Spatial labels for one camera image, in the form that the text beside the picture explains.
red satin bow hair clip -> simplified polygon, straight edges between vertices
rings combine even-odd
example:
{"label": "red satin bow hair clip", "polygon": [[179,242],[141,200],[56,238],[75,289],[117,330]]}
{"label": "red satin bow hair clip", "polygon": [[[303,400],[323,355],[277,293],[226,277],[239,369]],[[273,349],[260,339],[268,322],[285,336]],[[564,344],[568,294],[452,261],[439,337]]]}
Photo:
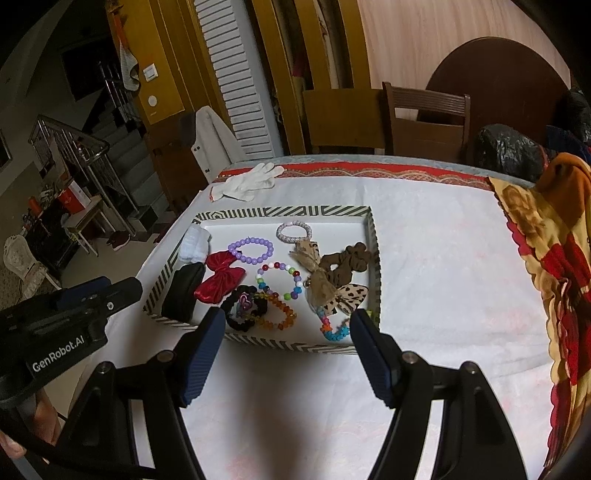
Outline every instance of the red satin bow hair clip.
{"label": "red satin bow hair clip", "polygon": [[202,303],[220,303],[238,286],[246,273],[241,267],[230,268],[236,260],[228,250],[209,255],[205,264],[214,274],[197,287],[195,298]]}

shoe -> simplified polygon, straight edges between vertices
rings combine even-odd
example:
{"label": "shoe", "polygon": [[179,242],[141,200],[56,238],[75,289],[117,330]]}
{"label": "shoe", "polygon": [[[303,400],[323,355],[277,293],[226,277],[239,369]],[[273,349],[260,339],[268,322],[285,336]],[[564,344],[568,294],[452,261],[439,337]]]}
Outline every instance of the shoe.
{"label": "shoe", "polygon": [[129,243],[129,240],[131,240],[131,235],[129,232],[115,232],[113,235],[111,235],[109,240],[111,240],[111,246],[113,247],[113,250],[117,251]]}

chair backrest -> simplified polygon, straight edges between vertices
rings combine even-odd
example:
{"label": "chair backrest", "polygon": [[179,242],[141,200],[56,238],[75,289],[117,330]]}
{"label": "chair backrest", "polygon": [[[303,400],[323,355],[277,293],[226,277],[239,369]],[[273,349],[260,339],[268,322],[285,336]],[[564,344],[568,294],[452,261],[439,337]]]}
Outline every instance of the chair backrest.
{"label": "chair backrest", "polygon": [[[382,84],[388,102],[394,155],[459,162],[470,127],[470,97],[449,93],[392,87]],[[396,108],[461,116],[463,125],[432,124],[396,118]]]}
{"label": "chair backrest", "polygon": [[312,146],[385,148],[383,95],[375,89],[306,90]]}
{"label": "chair backrest", "polygon": [[22,235],[9,236],[4,242],[4,266],[25,280],[36,260]]}

bolt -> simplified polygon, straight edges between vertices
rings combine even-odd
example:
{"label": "bolt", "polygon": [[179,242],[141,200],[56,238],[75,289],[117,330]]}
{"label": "bolt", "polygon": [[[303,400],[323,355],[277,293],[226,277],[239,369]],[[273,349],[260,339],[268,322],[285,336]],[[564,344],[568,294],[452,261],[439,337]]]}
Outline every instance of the bolt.
{"label": "bolt", "polygon": [[414,365],[418,362],[418,355],[415,352],[404,352],[402,354],[402,360],[410,365]]}
{"label": "bolt", "polygon": [[474,362],[466,362],[464,364],[464,368],[468,370],[472,375],[474,375],[479,370],[478,365],[476,365]]}
{"label": "bolt", "polygon": [[111,370],[112,363],[111,362],[102,362],[96,367],[96,371],[101,375],[104,375],[109,370]]}
{"label": "bolt", "polygon": [[156,355],[156,359],[158,362],[162,362],[167,364],[174,358],[174,352],[172,350],[162,350],[161,352]]}

floral blanket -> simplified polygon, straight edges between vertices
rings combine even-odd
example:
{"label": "floral blanket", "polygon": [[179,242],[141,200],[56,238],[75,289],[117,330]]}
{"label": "floral blanket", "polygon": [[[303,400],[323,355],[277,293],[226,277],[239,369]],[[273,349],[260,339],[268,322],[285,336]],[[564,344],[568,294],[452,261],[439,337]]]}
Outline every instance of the floral blanket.
{"label": "floral blanket", "polygon": [[591,404],[591,168],[561,153],[531,189],[490,181],[548,316],[554,387],[547,471]]}

